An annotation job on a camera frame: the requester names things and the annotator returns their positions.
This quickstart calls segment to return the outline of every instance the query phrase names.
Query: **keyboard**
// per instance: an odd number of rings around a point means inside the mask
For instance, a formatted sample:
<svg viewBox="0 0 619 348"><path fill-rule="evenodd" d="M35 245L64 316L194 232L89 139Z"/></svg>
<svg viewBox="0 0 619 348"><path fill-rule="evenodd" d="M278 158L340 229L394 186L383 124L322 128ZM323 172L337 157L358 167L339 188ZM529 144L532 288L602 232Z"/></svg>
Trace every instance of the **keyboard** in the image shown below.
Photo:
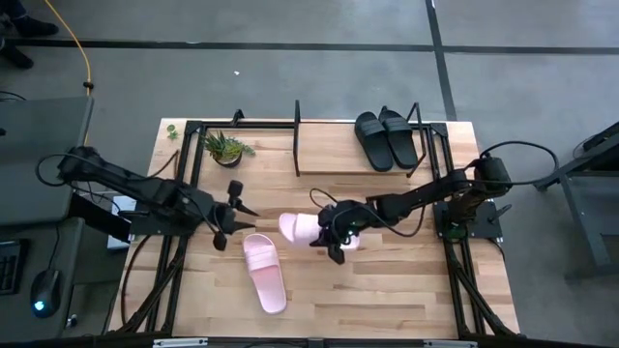
<svg viewBox="0 0 619 348"><path fill-rule="evenodd" d="M19 291L27 246L26 240L0 242L0 296Z"/></svg>

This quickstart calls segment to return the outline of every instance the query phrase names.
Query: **concrete floor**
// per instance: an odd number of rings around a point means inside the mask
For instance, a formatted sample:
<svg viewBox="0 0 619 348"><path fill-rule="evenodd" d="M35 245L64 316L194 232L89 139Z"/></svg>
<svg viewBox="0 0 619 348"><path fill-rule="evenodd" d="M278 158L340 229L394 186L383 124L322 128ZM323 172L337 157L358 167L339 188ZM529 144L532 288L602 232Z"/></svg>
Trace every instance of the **concrete floor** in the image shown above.
<svg viewBox="0 0 619 348"><path fill-rule="evenodd" d="M33 15L53 20L39 1ZM57 0L80 38L232 43L432 44L424 0ZM443 44L619 46L613 0L435 0ZM0 62L0 90L28 99L78 96L84 67L73 48L24 47L28 72ZM145 172L163 117L303 115L355 118L382 104L421 103L426 120L446 120L432 52L210 49L87 50L96 89L91 144ZM472 121L480 147L522 139L563 162L581 139L617 121L619 56L446 54L457 119ZM513 179L544 175L549 159L518 147L497 151ZM514 188L499 200L507 269L524 334L619 345L619 279L578 284L563 275L586 266L560 188Z"/></svg>

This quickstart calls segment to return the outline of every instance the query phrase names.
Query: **computer mouse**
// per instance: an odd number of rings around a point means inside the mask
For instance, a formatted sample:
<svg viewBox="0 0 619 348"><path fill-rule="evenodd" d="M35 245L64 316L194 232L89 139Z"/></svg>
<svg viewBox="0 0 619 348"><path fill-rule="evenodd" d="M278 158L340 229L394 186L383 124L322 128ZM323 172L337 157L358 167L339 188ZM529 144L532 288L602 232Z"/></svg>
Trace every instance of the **computer mouse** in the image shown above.
<svg viewBox="0 0 619 348"><path fill-rule="evenodd" d="M53 315L60 306L60 271L45 270L35 276L30 288L30 307L38 318Z"/></svg>

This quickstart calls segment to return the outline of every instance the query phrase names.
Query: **plant pot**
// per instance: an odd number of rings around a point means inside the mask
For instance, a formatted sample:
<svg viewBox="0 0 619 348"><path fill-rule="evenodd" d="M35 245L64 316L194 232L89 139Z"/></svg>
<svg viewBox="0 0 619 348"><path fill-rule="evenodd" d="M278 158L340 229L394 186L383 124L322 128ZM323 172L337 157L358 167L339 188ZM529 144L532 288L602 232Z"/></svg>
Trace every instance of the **plant pot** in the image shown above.
<svg viewBox="0 0 619 348"><path fill-rule="evenodd" d="M235 166L239 165L239 163L241 162L241 159L243 158L243 153L239 154L239 157L236 158L233 161L230 162L221 162L215 159L215 162L217 164L219 164L220 166L224 167L224 168L234 168Z"/></svg>

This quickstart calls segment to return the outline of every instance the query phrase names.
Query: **potted plant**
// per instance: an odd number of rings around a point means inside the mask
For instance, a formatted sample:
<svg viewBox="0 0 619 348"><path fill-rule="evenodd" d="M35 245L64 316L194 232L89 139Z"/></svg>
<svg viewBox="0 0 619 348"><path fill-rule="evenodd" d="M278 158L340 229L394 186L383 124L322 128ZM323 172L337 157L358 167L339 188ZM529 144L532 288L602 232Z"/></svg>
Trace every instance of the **potted plant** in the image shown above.
<svg viewBox="0 0 619 348"><path fill-rule="evenodd" d="M212 133L204 137L204 148L219 165L233 168L241 162L243 154L255 155L255 151L241 141L223 135L221 131L217 135Z"/></svg>

